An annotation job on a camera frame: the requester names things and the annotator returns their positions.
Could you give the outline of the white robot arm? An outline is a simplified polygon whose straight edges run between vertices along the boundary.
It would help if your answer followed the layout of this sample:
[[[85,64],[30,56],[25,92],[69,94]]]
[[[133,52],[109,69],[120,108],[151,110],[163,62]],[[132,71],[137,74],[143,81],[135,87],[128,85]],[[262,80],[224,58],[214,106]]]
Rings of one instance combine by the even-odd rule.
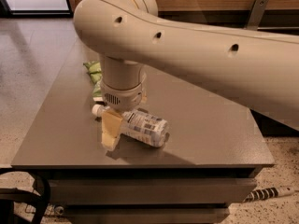
[[[115,110],[140,104],[148,65],[299,129],[295,35],[168,21],[156,0],[81,0],[74,26],[105,58],[101,91]]]

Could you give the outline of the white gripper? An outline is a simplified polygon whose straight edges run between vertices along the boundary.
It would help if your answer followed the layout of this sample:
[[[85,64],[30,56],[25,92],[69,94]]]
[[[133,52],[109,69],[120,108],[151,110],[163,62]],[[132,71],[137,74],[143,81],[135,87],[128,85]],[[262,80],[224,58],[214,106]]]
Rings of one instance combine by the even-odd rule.
[[[100,88],[103,101],[115,110],[134,109],[146,100],[146,78],[145,74],[141,74],[137,80],[131,77],[102,77]],[[109,151],[113,151],[119,143],[123,120],[113,109],[108,109],[102,114],[102,145]]]

